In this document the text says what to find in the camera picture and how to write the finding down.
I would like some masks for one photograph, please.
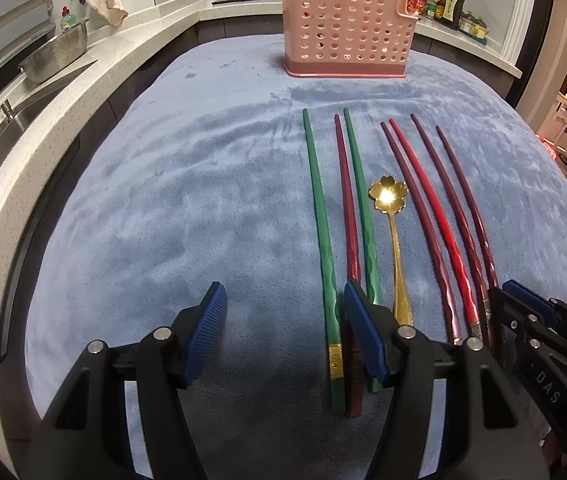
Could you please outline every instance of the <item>stainless steel sink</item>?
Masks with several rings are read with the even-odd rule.
[[[14,107],[15,117],[13,120],[4,120],[3,123],[0,124],[0,166],[41,111],[46,108],[71,81],[88,67],[89,65],[82,66],[64,77],[59,78],[57,81],[42,89],[41,92],[36,92],[33,96],[23,100],[19,105]]]

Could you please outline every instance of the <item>soy sauce bottle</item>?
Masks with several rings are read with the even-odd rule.
[[[441,12],[439,22],[457,30],[465,2],[466,0],[444,0],[443,11]]]

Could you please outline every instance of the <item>blue gripper pad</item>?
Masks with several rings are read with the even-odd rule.
[[[368,312],[366,304],[369,304],[369,302],[364,301],[359,296],[355,285],[351,282],[348,282],[343,290],[343,299],[345,312],[353,332],[355,332],[368,373],[381,384],[387,383],[390,379],[390,372],[386,365],[385,346],[371,314]],[[385,308],[372,304],[370,304],[370,307]]]
[[[546,327],[556,329],[559,324],[557,311],[549,301],[532,292],[521,283],[510,280],[505,282],[502,290],[534,310],[542,319]]]
[[[226,289],[221,283],[214,282],[199,306],[193,307],[193,314],[199,314],[199,317],[185,347],[184,366],[181,372],[185,386],[189,386],[204,371],[226,316],[226,304]]]

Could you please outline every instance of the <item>green chopstick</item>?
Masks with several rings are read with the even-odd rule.
[[[321,283],[323,285],[324,312],[326,316],[326,345],[328,368],[330,373],[330,396],[333,413],[345,412],[345,383],[343,380],[343,354],[341,330],[339,326],[339,308],[337,306],[337,282],[335,265],[330,246],[330,231],[327,226],[326,203],[321,187],[321,175],[317,163],[315,141],[312,138],[308,110],[303,110],[303,129],[306,132],[308,159],[310,161],[310,179],[315,202],[317,236],[319,237],[319,256],[321,260]]]
[[[374,304],[381,304],[381,278],[379,277],[379,264],[377,263],[377,247],[374,241],[374,228],[372,227],[372,214],[370,212],[370,201],[368,199],[368,184],[363,174],[361,156],[355,137],[353,121],[350,119],[348,108],[343,109],[345,117],[345,129],[348,132],[350,153],[355,170],[355,185],[357,198],[359,200],[359,215],[361,216],[361,234],[363,237],[363,259],[365,261],[365,285],[368,299]],[[377,379],[372,379],[368,385],[371,392],[382,391],[383,386]]]

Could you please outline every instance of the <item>metal colander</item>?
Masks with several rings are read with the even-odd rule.
[[[77,23],[47,41],[21,62],[20,68],[33,83],[43,83],[86,53],[86,22]]]

